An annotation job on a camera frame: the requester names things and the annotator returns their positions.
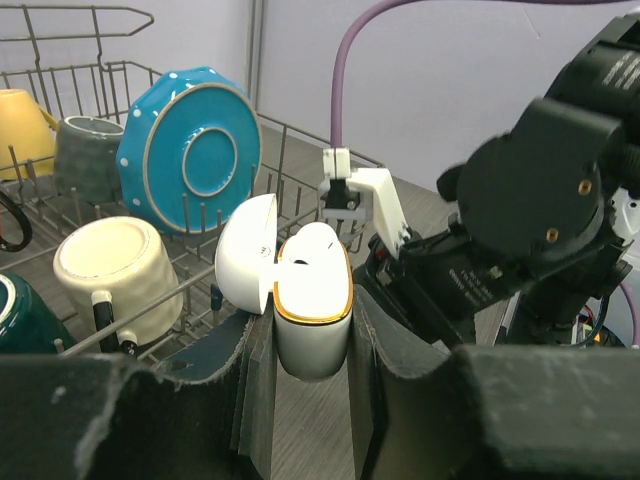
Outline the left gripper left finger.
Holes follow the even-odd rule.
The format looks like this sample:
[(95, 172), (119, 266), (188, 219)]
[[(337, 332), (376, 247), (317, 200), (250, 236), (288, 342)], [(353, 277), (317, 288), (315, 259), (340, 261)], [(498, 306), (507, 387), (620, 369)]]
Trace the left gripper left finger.
[(148, 367), (121, 354), (1, 360), (5, 479), (266, 479), (273, 317), (236, 312)]

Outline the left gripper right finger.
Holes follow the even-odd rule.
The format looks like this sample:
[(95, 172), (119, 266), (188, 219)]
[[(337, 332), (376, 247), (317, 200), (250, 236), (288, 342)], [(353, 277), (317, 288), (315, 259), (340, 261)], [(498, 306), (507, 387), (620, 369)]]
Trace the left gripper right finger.
[(347, 355), (359, 479), (635, 479), (639, 354), (465, 345), (445, 353), (354, 294)]

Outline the white charging case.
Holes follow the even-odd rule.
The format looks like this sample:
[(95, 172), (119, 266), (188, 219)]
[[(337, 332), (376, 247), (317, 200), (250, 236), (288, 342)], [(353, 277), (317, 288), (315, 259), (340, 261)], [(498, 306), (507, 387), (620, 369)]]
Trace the white charging case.
[(283, 258), (273, 194), (252, 197), (231, 214), (215, 253), (222, 295), (252, 314), (272, 312), (284, 370), (304, 382), (335, 375), (346, 358), (354, 283), (346, 247), (319, 264)]

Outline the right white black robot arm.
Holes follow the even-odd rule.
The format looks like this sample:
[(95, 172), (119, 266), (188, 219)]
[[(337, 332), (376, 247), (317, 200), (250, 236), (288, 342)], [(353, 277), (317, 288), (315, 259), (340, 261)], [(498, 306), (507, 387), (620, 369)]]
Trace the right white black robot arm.
[(639, 16), (612, 19), (507, 133), (439, 178), (456, 212), (397, 255), (379, 237), (354, 274), (428, 343), (476, 339), (475, 315), (516, 298), (508, 344), (561, 345), (590, 299), (630, 273), (639, 228)]

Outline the white earbud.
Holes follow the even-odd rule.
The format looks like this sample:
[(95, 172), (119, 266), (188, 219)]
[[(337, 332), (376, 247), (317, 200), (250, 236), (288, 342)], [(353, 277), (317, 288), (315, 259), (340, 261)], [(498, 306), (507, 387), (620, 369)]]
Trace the white earbud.
[(341, 252), (336, 232), (328, 224), (312, 222), (303, 226), (284, 245), (283, 258), (293, 263), (319, 264)]

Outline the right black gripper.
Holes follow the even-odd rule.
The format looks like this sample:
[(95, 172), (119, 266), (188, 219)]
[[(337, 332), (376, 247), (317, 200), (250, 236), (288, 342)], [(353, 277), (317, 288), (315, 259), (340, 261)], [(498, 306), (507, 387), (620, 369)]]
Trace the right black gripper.
[(517, 275), (464, 228), (425, 238), (415, 234), (398, 257), (377, 234), (368, 248), (356, 282), (385, 313), (428, 343), (474, 344), (475, 315), (520, 290)]

